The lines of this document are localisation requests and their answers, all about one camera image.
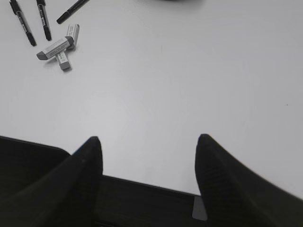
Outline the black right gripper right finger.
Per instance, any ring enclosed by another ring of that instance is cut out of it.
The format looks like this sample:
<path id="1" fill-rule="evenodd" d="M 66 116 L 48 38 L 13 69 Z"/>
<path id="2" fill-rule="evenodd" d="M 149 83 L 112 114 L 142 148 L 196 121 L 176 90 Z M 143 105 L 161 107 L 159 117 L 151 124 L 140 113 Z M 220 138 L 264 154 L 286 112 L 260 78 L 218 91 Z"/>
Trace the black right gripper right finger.
<path id="1" fill-rule="evenodd" d="M 302 199 L 250 170 L 208 134 L 198 138 L 195 174 L 210 227 L 301 227 Z"/>

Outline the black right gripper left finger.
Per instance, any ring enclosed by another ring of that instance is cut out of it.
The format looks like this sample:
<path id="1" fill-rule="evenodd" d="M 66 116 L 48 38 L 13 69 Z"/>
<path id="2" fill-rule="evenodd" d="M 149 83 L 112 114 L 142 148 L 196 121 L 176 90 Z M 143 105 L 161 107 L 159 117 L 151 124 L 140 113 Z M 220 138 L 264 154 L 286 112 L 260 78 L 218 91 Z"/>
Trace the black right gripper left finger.
<path id="1" fill-rule="evenodd" d="M 102 173 L 101 143 L 96 136 L 73 154 L 1 137 L 1 226 L 92 226 Z"/>

